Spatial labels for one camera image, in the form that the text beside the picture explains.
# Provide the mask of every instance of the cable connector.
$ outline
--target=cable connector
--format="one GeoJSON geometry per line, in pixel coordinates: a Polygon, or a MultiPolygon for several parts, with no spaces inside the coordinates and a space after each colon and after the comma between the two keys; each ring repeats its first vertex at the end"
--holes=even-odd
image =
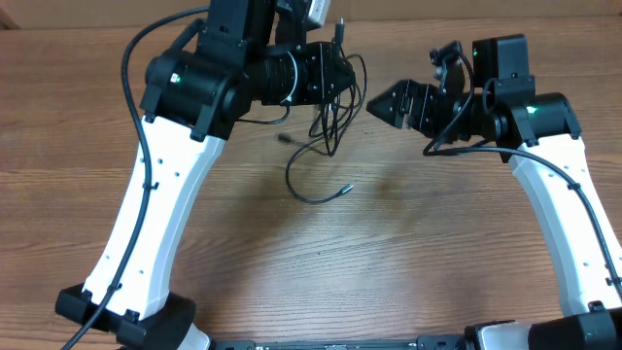
{"type": "Polygon", "coordinates": [[[276,138],[279,142],[283,142],[286,144],[291,144],[294,140],[292,139],[292,136],[290,134],[286,134],[286,133],[280,133],[277,138],[276,138]]]}
{"type": "Polygon", "coordinates": [[[346,186],[343,187],[343,189],[341,189],[341,191],[339,191],[339,193],[341,193],[341,195],[348,193],[349,191],[351,191],[354,188],[353,184],[348,184],[346,186]]]}
{"type": "Polygon", "coordinates": [[[341,48],[343,45],[343,38],[345,37],[346,24],[343,22],[343,18],[339,23],[334,26],[334,43],[337,47],[341,48]]]}

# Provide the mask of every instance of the black connector plug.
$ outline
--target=black connector plug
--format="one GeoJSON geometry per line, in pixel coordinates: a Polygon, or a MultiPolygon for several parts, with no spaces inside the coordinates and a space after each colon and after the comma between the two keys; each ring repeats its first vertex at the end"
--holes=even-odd
{"type": "Polygon", "coordinates": [[[290,134],[280,133],[277,138],[279,142],[283,142],[285,144],[291,144],[294,140],[290,134]]]}
{"type": "Polygon", "coordinates": [[[343,18],[341,19],[341,22],[337,23],[334,26],[334,43],[341,48],[341,45],[343,44],[343,38],[345,36],[345,32],[346,32],[346,24],[343,22],[343,18]]]}

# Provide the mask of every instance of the wooden table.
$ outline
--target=wooden table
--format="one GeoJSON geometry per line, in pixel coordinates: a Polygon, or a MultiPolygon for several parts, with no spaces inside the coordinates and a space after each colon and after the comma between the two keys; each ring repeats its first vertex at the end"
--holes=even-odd
{"type": "MultiPolygon", "coordinates": [[[[149,60],[180,29],[139,46],[137,99],[149,60]]],[[[137,141],[119,71],[136,32],[0,33],[0,348],[57,349],[77,329],[53,304],[93,269],[124,195],[137,141]]],[[[359,22],[347,27],[346,53],[365,57],[375,96],[398,79],[431,82],[431,48],[517,32],[528,36],[538,92],[572,102],[622,232],[622,17],[359,22]]],[[[281,113],[256,105],[248,117],[281,113]]],[[[284,183],[295,148],[275,134],[304,140],[312,113],[237,125],[203,186],[171,287],[197,302],[201,329],[262,341],[409,338],[561,316],[536,217],[498,156],[423,158],[420,134],[362,113],[336,157],[307,155],[293,170],[309,196],[354,190],[304,205],[284,183]]],[[[90,332],[80,348],[114,342],[90,332]]]]}

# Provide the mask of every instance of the black cable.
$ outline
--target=black cable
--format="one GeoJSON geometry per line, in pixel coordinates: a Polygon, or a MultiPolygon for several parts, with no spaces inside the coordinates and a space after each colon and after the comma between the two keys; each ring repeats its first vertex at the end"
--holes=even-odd
{"type": "MultiPolygon", "coordinates": [[[[292,165],[294,164],[294,162],[299,158],[299,156],[302,155],[302,153],[308,149],[311,148],[311,146],[313,146],[314,144],[320,142],[320,141],[325,141],[325,145],[327,147],[327,155],[329,157],[334,156],[334,154],[337,151],[337,148],[339,147],[339,144],[341,142],[341,138],[343,137],[343,135],[345,134],[346,130],[348,129],[348,126],[350,126],[350,124],[352,123],[352,121],[354,120],[354,118],[359,114],[359,112],[361,111],[361,108],[363,107],[364,101],[365,101],[365,96],[367,94],[367,67],[365,66],[365,62],[363,60],[363,57],[360,54],[351,54],[347,57],[343,57],[346,61],[348,61],[348,63],[350,64],[350,60],[352,58],[357,58],[360,62],[361,62],[361,66],[363,67],[363,91],[361,91],[361,87],[359,87],[359,84],[355,83],[355,85],[353,87],[350,87],[350,93],[352,96],[352,101],[350,102],[350,104],[345,108],[345,111],[343,113],[343,115],[341,117],[338,117],[339,114],[339,109],[342,108],[343,106],[340,105],[340,97],[336,98],[336,102],[330,103],[330,104],[326,104],[326,105],[320,105],[320,114],[318,115],[318,117],[313,121],[313,123],[311,124],[311,128],[309,129],[309,136],[311,137],[315,137],[317,136],[315,139],[311,140],[310,142],[302,145],[290,158],[290,160],[288,161],[287,167],[285,168],[285,182],[288,186],[288,189],[290,190],[290,192],[292,193],[292,195],[294,196],[294,198],[307,203],[307,204],[313,204],[313,205],[317,205],[317,204],[324,204],[326,202],[329,202],[333,199],[336,199],[346,193],[348,193],[349,191],[352,190],[352,188],[354,187],[354,185],[349,184],[344,186],[341,190],[339,190],[339,192],[331,195],[328,198],[324,198],[324,199],[319,199],[319,200],[313,200],[313,199],[308,199],[306,197],[304,197],[303,195],[300,195],[295,189],[294,186],[292,185],[292,182],[290,180],[290,170],[292,168],[292,165]],[[328,127],[328,114],[331,113],[332,114],[332,123],[330,124],[330,127],[328,127]],[[339,124],[340,121],[342,121],[346,116],[348,116],[345,121],[342,124],[339,124]],[[322,133],[321,134],[315,134],[315,129],[317,128],[317,125],[319,122],[322,122],[322,133]],[[329,145],[329,141],[333,140],[333,146],[332,148],[329,145]]],[[[289,136],[286,135],[279,135],[279,140],[284,141],[284,142],[288,142],[291,143],[291,138],[289,136]]]]}
{"type": "MultiPolygon", "coordinates": [[[[531,159],[533,161],[536,161],[548,167],[549,169],[557,173],[564,180],[566,180],[566,182],[569,185],[569,190],[574,190],[576,194],[579,196],[579,199],[581,200],[581,202],[583,203],[583,206],[585,207],[585,211],[587,212],[587,215],[590,218],[590,222],[592,223],[592,227],[594,228],[594,232],[596,233],[596,238],[599,241],[599,246],[601,247],[601,252],[603,253],[603,257],[606,262],[606,268],[608,269],[609,276],[611,277],[611,281],[609,281],[609,283],[615,285],[615,289],[620,297],[620,300],[622,300],[622,280],[620,280],[620,276],[618,275],[615,269],[615,265],[613,264],[611,253],[609,252],[609,249],[606,245],[605,236],[603,235],[603,230],[601,228],[601,225],[599,224],[596,213],[594,212],[594,208],[592,207],[592,204],[590,203],[589,199],[585,195],[585,192],[583,191],[583,189],[581,189],[581,185],[576,183],[572,179],[572,177],[568,175],[564,170],[562,170],[557,165],[553,164],[552,162],[542,157],[538,157],[536,155],[532,155],[524,151],[501,148],[501,147],[481,147],[487,142],[486,140],[478,143],[477,145],[473,147],[460,147],[460,148],[451,148],[451,149],[445,149],[445,150],[438,149],[438,147],[440,146],[439,143],[440,144],[443,143],[442,140],[444,138],[444,135],[447,134],[447,132],[449,132],[454,127],[454,125],[456,125],[456,123],[460,120],[461,116],[464,114],[464,110],[469,107],[469,104],[472,101],[474,91],[475,91],[475,83],[474,83],[474,78],[473,78],[474,74],[473,74],[473,70],[470,65],[470,62],[468,61],[468,58],[462,52],[459,52],[459,55],[466,67],[466,70],[468,71],[468,77],[470,81],[470,91],[468,94],[468,98],[466,99],[465,105],[458,112],[454,120],[452,120],[447,125],[447,127],[445,127],[443,131],[441,131],[441,133],[438,136],[436,136],[430,142],[430,144],[424,149],[423,151],[424,156],[426,157],[434,157],[434,156],[451,157],[451,156],[457,156],[457,155],[469,154],[469,153],[498,153],[498,154],[503,154],[503,155],[512,155],[512,156],[531,159]],[[432,147],[435,147],[435,150],[430,152],[430,149],[432,147]]],[[[484,97],[488,93],[490,84],[492,84],[494,81],[495,80],[491,79],[488,82],[486,82],[486,85],[483,91],[484,97]]],[[[484,106],[487,108],[487,105],[486,105],[487,100],[484,99],[482,102],[484,103],[484,106]]]]}
{"type": "Polygon", "coordinates": [[[152,185],[152,162],[151,162],[151,154],[149,152],[149,145],[147,144],[147,137],[145,136],[145,130],[143,129],[143,125],[141,125],[141,119],[138,115],[138,111],[136,110],[136,105],[134,104],[134,98],[132,97],[131,89],[129,88],[129,80],[127,78],[127,66],[129,65],[129,58],[131,56],[132,51],[138,45],[138,43],[145,37],[147,34],[151,33],[155,29],[161,27],[164,24],[168,24],[174,20],[179,18],[185,18],[192,15],[202,14],[209,12],[209,6],[204,6],[196,9],[191,9],[187,11],[183,11],[179,14],[172,15],[166,18],[163,18],[153,24],[150,24],[145,29],[141,30],[131,42],[127,45],[125,49],[125,53],[123,54],[123,60],[121,61],[121,81],[123,84],[123,94],[125,95],[125,101],[127,102],[127,108],[129,109],[129,113],[132,116],[132,120],[134,122],[134,126],[136,127],[136,133],[138,134],[138,140],[140,142],[140,147],[143,151],[143,161],[145,162],[145,182],[144,182],[144,191],[143,191],[143,199],[140,204],[140,210],[138,212],[138,218],[136,219],[136,225],[134,226],[134,231],[132,231],[132,235],[129,238],[129,242],[127,243],[127,248],[125,248],[125,253],[123,253],[123,257],[121,258],[121,262],[119,263],[119,267],[117,268],[117,272],[115,273],[115,277],[113,278],[110,286],[108,287],[108,291],[106,295],[101,300],[95,312],[92,316],[86,321],[83,326],[76,332],[76,334],[62,347],[62,350],[71,349],[83,335],[95,324],[99,316],[106,309],[108,302],[113,296],[113,293],[121,288],[121,277],[123,272],[125,271],[125,267],[129,262],[129,258],[132,255],[132,251],[134,250],[134,246],[136,246],[136,241],[138,240],[138,235],[140,234],[140,230],[145,222],[145,215],[147,214],[147,206],[149,204],[149,198],[151,194],[151,185],[152,185]]]}
{"type": "Polygon", "coordinates": [[[281,119],[278,119],[276,121],[262,122],[262,121],[252,121],[252,120],[245,120],[245,119],[238,119],[238,121],[241,123],[254,123],[254,124],[260,124],[260,125],[278,125],[286,121],[287,118],[290,116],[290,106],[285,106],[285,108],[287,109],[287,111],[285,112],[285,116],[283,116],[281,119]]]}
{"type": "Polygon", "coordinates": [[[445,135],[454,127],[454,125],[458,123],[458,121],[463,116],[465,111],[470,107],[470,104],[473,101],[473,97],[475,96],[475,81],[473,80],[473,76],[474,76],[473,68],[470,66],[470,62],[468,61],[468,58],[465,56],[463,52],[458,52],[458,55],[460,56],[460,59],[463,61],[463,64],[466,67],[466,71],[468,72],[468,80],[470,81],[468,97],[466,98],[465,105],[462,106],[460,111],[458,111],[458,114],[456,114],[456,117],[454,118],[454,120],[452,120],[447,125],[447,127],[445,127],[438,134],[438,136],[434,137],[434,139],[430,142],[430,144],[426,146],[426,148],[424,149],[424,156],[429,156],[429,151],[432,147],[434,147],[437,150],[444,143],[445,135]]]}
{"type": "Polygon", "coordinates": [[[603,253],[603,257],[605,258],[606,268],[609,270],[609,275],[611,277],[611,283],[615,286],[615,289],[622,300],[622,284],[620,283],[620,277],[615,269],[615,265],[613,264],[613,259],[611,258],[611,253],[606,245],[605,235],[603,234],[603,229],[599,224],[596,213],[594,212],[594,208],[590,203],[590,200],[585,195],[583,189],[581,189],[581,185],[575,182],[572,177],[567,174],[564,170],[562,170],[557,165],[552,162],[538,157],[536,155],[507,148],[501,147],[460,147],[460,148],[452,148],[447,150],[434,151],[431,156],[457,156],[460,154],[469,154],[469,153],[498,153],[503,155],[512,155],[517,157],[528,158],[533,161],[536,161],[562,177],[569,185],[569,190],[575,191],[579,196],[579,199],[583,203],[585,207],[585,211],[587,212],[588,217],[590,218],[590,222],[592,223],[592,227],[594,228],[594,232],[596,233],[597,240],[599,241],[599,246],[601,247],[601,252],[603,253]]]}
{"type": "Polygon", "coordinates": [[[490,109],[488,108],[488,93],[490,92],[490,86],[497,82],[497,79],[491,78],[484,84],[484,89],[482,89],[482,108],[484,109],[484,116],[490,115],[490,109]]]}

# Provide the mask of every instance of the black mounting bracket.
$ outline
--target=black mounting bracket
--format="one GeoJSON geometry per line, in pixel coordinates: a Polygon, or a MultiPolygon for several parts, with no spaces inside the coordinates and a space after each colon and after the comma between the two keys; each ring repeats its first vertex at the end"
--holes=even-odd
{"type": "MultiPolygon", "coordinates": [[[[91,292],[83,292],[83,286],[79,284],[60,291],[55,306],[58,315],[81,325],[97,308],[90,301],[91,292]]],[[[140,315],[131,310],[123,316],[104,310],[93,327],[115,333],[117,342],[132,350],[171,350],[184,341],[195,312],[192,300],[171,293],[157,314],[142,321],[138,321],[140,315]]]]}

